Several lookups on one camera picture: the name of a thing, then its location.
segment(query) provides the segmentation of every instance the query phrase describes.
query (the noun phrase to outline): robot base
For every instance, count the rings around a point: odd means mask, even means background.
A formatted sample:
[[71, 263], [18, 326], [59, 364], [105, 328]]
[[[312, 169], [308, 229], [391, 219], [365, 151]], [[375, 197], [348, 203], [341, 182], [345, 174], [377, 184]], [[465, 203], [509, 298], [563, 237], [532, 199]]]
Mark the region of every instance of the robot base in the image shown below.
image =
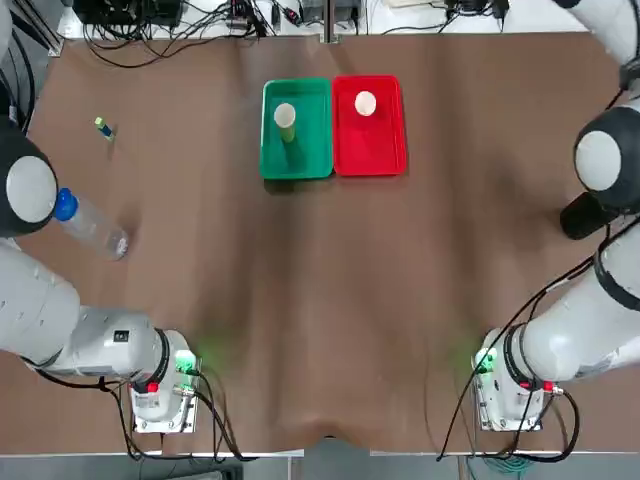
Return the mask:
[[131, 391], [134, 431], [138, 433], [193, 433], [196, 427], [197, 399], [193, 393], [198, 377], [182, 373], [180, 363], [192, 359], [191, 368], [198, 369], [195, 355], [185, 338], [174, 330], [165, 330], [169, 341], [167, 372], [158, 384], [158, 391]]
[[[475, 368], [482, 360], [487, 348], [493, 343], [499, 329], [489, 332], [482, 348], [476, 353], [471, 364]], [[520, 428], [522, 416], [529, 400], [529, 390], [513, 381], [504, 362], [503, 341], [500, 340], [491, 349], [491, 360], [483, 362], [488, 366], [485, 373], [478, 373], [474, 379], [475, 402], [478, 419], [482, 430], [495, 432], [517, 431]], [[544, 392], [542, 389], [534, 391], [527, 410], [527, 417], [522, 423], [522, 430], [540, 430], [538, 422], [543, 408]]]

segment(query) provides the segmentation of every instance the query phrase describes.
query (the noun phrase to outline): brown tablecloth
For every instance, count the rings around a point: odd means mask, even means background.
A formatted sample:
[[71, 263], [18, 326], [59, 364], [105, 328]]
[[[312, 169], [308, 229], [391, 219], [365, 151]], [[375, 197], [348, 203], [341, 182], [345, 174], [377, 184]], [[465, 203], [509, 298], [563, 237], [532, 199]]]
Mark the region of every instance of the brown tablecloth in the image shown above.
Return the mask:
[[[133, 47], [111, 58], [146, 57]], [[55, 224], [20, 243], [85, 304], [140, 309], [184, 333], [219, 377], [244, 451], [324, 435], [437, 451], [483, 335], [594, 249], [595, 238], [565, 239], [557, 220], [580, 192], [574, 139], [615, 93], [616, 71], [586, 34], [216, 41], [135, 70], [70, 42], [30, 136], [61, 184], [127, 227], [133, 245], [109, 263]], [[365, 73], [400, 81], [408, 172], [265, 184], [264, 83]], [[117, 130], [113, 145], [98, 115]], [[0, 453], [124, 451], [108, 396], [0, 361]], [[570, 386], [578, 449], [639, 449], [636, 373]], [[469, 427], [472, 417], [467, 403]], [[561, 449], [552, 417], [524, 448]], [[453, 452], [471, 449], [464, 425]], [[168, 437], [167, 450], [211, 451], [204, 409], [198, 427]], [[480, 435], [477, 448], [507, 439]], [[157, 436], [142, 442], [158, 448]]]

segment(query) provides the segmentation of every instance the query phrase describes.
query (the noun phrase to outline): paper cup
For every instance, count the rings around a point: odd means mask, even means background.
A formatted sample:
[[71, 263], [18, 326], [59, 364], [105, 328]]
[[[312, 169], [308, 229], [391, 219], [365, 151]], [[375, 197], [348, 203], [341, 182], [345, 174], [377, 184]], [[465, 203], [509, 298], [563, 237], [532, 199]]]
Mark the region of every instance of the paper cup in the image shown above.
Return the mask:
[[376, 111], [376, 97], [371, 92], [362, 91], [356, 95], [355, 106], [360, 115], [364, 117], [373, 115]]
[[273, 120], [280, 129], [282, 141], [289, 143], [296, 136], [296, 110], [288, 103], [281, 103], [273, 114]]

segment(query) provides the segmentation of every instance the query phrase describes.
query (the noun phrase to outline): metal pole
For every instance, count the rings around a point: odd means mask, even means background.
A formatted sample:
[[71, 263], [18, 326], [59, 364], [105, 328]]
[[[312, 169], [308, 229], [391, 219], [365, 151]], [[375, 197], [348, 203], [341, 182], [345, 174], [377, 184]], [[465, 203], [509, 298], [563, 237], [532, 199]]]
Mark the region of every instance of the metal pole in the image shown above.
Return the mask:
[[324, 0], [324, 36], [322, 43], [336, 43], [338, 39], [333, 32], [335, 0]]

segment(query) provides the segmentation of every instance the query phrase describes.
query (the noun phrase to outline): blue bottle cap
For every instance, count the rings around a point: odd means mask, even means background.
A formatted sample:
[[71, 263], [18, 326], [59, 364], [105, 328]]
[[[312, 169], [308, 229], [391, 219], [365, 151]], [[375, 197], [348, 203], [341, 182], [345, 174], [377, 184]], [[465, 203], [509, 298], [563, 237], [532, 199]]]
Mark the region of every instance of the blue bottle cap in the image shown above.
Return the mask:
[[66, 222], [73, 218], [78, 210], [78, 199], [73, 196], [68, 188], [61, 188], [58, 192], [56, 208], [53, 215], [60, 222]]

